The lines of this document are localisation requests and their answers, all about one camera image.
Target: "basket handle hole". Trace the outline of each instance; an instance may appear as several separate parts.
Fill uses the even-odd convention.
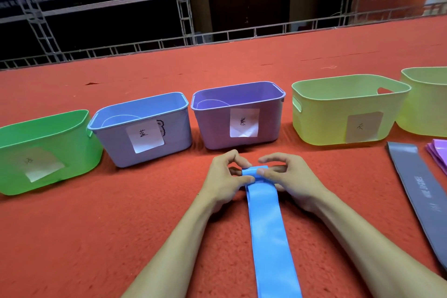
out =
[[[377,89],[377,94],[378,95],[385,95],[385,94],[387,94],[387,93],[394,93],[393,91],[390,91],[389,89],[385,89],[385,88],[383,88],[383,87],[379,87],[378,89]]]

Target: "hand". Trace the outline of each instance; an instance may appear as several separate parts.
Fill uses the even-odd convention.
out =
[[[219,211],[223,204],[231,201],[242,186],[254,183],[255,181],[252,176],[241,176],[242,172],[240,169],[228,167],[232,162],[235,162],[241,168],[252,166],[235,149],[226,154],[214,157],[207,178],[199,193],[199,196],[208,196],[215,201],[213,212]]]
[[[259,162],[283,162],[268,169],[260,168],[257,173],[283,187],[304,210],[312,211],[312,201],[329,193],[303,158],[293,154],[273,153],[259,158]]]

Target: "plastic basket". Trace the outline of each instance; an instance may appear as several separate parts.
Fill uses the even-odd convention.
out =
[[[205,147],[223,149],[277,139],[285,96],[286,93],[270,81],[194,93],[191,108]]]
[[[188,101],[181,92],[107,106],[88,128],[118,167],[187,149],[192,144]]]
[[[103,149],[89,120],[77,110],[0,128],[0,192],[24,193],[97,166]]]
[[[389,93],[379,94],[380,89]],[[292,90],[293,127],[301,139],[334,145],[385,138],[411,87],[382,76],[355,74],[298,81]]]
[[[411,133],[447,137],[447,67],[403,69],[400,81],[411,86],[399,116],[399,127]]]

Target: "red carpet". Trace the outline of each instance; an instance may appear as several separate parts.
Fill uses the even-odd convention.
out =
[[[411,66],[445,66],[447,17],[325,30],[0,73],[0,126],[128,100],[273,81],[288,95],[279,139],[240,149],[255,163],[271,152],[301,154],[323,183],[398,246],[438,272],[428,242],[384,148],[385,141],[315,147],[292,127],[291,84],[378,74],[399,79]],[[199,191],[214,155],[190,112],[193,146],[127,169],[107,154],[90,173],[16,197],[0,196],[0,296],[118,298],[169,236]],[[394,126],[387,140],[422,147],[430,137]],[[420,148],[435,177],[447,177]],[[282,202],[305,298],[370,297],[328,230]],[[210,222],[189,298],[253,297],[249,216],[239,193]]]

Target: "paper label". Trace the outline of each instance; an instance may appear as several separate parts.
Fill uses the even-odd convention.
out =
[[[230,137],[257,137],[258,130],[258,108],[230,109]]]
[[[65,167],[54,154],[40,147],[26,150],[16,163],[32,183]]]
[[[126,128],[135,153],[141,153],[165,144],[157,120],[147,120]]]
[[[383,112],[350,115],[346,127],[346,143],[371,142],[377,140]]]

